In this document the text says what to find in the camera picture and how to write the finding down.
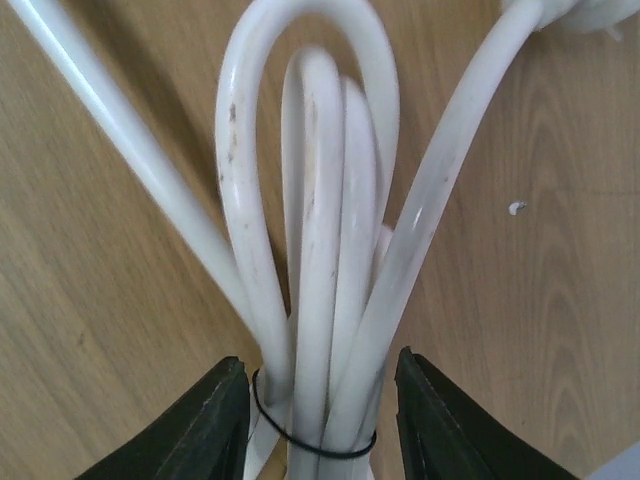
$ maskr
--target wooden surface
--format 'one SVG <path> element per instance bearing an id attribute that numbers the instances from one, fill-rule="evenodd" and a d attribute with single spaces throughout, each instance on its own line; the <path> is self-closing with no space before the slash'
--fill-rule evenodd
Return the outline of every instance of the wooden surface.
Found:
<path id="1" fill-rule="evenodd" d="M 373 2 L 401 85 L 393 224 L 494 0 Z M 247 4 L 65 6 L 212 217 L 211 124 Z M 578 475 L 640 439 L 640 37 L 536 34 L 484 120 L 392 353 L 375 468 L 401 478 L 392 370 L 427 355 L 500 421 Z M 272 53 L 258 113 L 276 257 L 279 102 L 301 44 L 357 74 L 324 21 Z M 0 2 L 0 478 L 69 478 L 125 442 L 225 355 L 259 352 L 215 284 Z M 514 201 L 528 207 L 510 216 Z M 271 478 L 281 478 L 280 455 Z"/>

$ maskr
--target brown wooden floor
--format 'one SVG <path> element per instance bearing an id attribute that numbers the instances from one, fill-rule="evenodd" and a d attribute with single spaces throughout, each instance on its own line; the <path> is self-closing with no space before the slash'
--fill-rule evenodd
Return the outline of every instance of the brown wooden floor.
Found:
<path id="1" fill-rule="evenodd" d="M 222 225 L 216 79 L 247 0 L 64 2 Z M 398 64 L 394 223 L 498 1 L 377 0 Z M 536 34 L 492 103 L 394 344 L 427 355 L 578 475 L 640 439 L 640 37 Z M 355 74 L 318 19 L 263 79 L 259 154 L 284 251 L 279 102 L 306 42 Z M 6 2 L 0 2 L 0 478 L 69 478 L 125 442 L 226 355 L 259 352 Z M 514 201 L 528 207 L 510 216 Z M 401 478 L 391 362 L 378 478 Z M 282 456 L 272 466 L 284 469 Z"/>

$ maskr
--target black cable tie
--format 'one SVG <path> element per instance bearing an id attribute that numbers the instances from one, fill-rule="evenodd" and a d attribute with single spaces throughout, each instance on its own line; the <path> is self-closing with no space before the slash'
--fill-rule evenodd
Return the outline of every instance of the black cable tie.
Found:
<path id="1" fill-rule="evenodd" d="M 298 440 L 297 438 L 291 436 L 284 428 L 278 425 L 273 418 L 271 418 L 271 416 L 266 412 L 266 410 L 260 403 L 260 400 L 258 398 L 258 388 L 257 388 L 258 372 L 259 370 L 256 370 L 255 373 L 253 374 L 253 377 L 251 378 L 251 386 L 253 388 L 253 398 L 256 401 L 256 406 L 258 407 L 258 411 L 265 418 L 265 420 L 269 422 L 269 425 L 271 425 L 274 428 L 274 430 L 278 432 L 291 445 L 294 445 L 304 450 L 305 452 L 313 453 L 323 458 L 330 458 L 332 460 L 353 460 L 356 458 L 364 457 L 367 453 L 371 451 L 371 449 L 376 444 L 376 440 L 378 440 L 378 434 L 376 433 L 375 430 L 373 431 L 373 435 L 371 436 L 371 441 L 369 442 L 369 444 L 360 450 L 356 450 L 355 452 L 332 452 L 330 450 L 323 450 L 322 448 L 314 447 L 313 445 L 309 445 L 303 442 L 302 440 Z"/>

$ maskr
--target black rubber band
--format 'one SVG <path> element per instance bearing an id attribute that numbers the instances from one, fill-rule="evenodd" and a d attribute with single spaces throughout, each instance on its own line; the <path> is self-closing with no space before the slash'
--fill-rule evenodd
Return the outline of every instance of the black rubber band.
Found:
<path id="1" fill-rule="evenodd" d="M 303 441 L 298 440 L 295 437 L 292 437 L 289 433 L 287 433 L 287 431 L 284 428 L 278 425 L 273 418 L 271 418 L 271 416 L 265 411 L 264 407 L 260 403 L 260 399 L 258 398 L 258 388 L 257 388 L 258 372 L 259 370 L 256 370 L 255 373 L 253 374 L 253 377 L 251 378 L 251 386 L 253 387 L 253 398 L 256 401 L 256 406 L 258 407 L 258 411 L 260 412 L 260 414 L 262 414 L 265 420 L 269 422 L 269 425 L 271 425 L 291 445 L 294 445 L 306 452 L 313 453 L 323 458 L 330 458 L 332 460 L 353 460 L 355 458 L 364 457 L 367 453 L 371 451 L 373 446 L 376 444 L 376 440 L 378 440 L 378 434 L 376 433 L 375 430 L 373 431 L 373 435 L 371 436 L 371 441 L 369 442 L 369 445 L 367 445 L 361 450 L 356 450 L 355 452 L 332 452 L 329 450 L 323 450 L 321 448 L 314 447 L 313 445 L 304 443 Z"/>

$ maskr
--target white cord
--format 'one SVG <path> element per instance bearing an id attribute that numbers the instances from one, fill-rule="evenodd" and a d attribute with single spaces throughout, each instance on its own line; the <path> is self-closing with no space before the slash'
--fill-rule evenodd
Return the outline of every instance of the white cord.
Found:
<path id="1" fill-rule="evenodd" d="M 382 216 L 399 94 L 382 23 L 366 0 L 254 1 L 229 41 L 216 105 L 231 250 L 58 3 L 9 3 L 257 339 L 264 406 L 300 440 L 331 451 L 362 448 L 373 433 L 391 340 L 479 123 L 524 41 L 563 15 L 572 28 L 590 31 L 640 9 L 640 0 L 503 0 L 505 13 L 456 88 L 391 234 Z M 347 36 L 366 95 L 318 48 L 298 52 L 287 69 L 282 169 L 290 324 L 262 210 L 255 115 L 268 53 L 306 13 L 327 16 Z M 246 479 L 258 475 L 277 441 L 255 405 L 251 417 Z M 289 454 L 291 480 L 372 478 L 368 457 L 319 461 L 298 448 Z"/>

